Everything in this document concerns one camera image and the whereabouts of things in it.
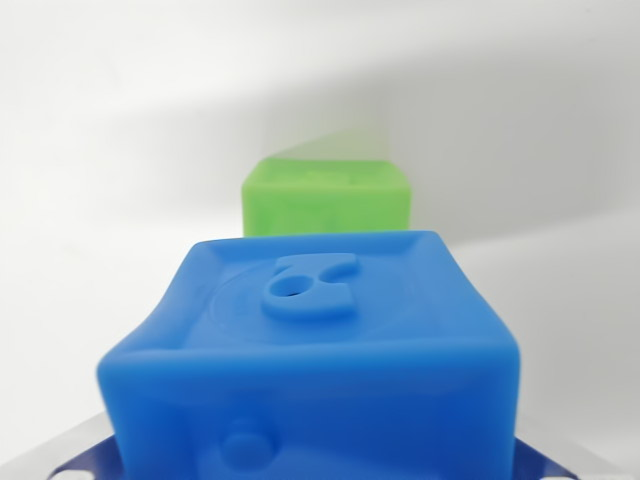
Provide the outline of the gripper right finger with black rubber pad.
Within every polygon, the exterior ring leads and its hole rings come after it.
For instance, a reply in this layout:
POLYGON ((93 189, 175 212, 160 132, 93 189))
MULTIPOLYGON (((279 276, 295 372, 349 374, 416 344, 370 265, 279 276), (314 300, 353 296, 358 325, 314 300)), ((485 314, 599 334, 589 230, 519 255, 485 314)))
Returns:
POLYGON ((559 433, 532 422, 516 427, 514 479, 583 479, 593 459, 559 433))

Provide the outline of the gripper left finger with black rubber pad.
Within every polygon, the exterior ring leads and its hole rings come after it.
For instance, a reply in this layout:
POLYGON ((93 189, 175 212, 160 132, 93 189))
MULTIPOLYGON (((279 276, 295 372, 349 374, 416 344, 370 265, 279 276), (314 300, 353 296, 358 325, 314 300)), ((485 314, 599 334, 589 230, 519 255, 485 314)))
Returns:
POLYGON ((105 412, 56 437, 53 450, 49 479, 120 478, 120 454, 105 412))

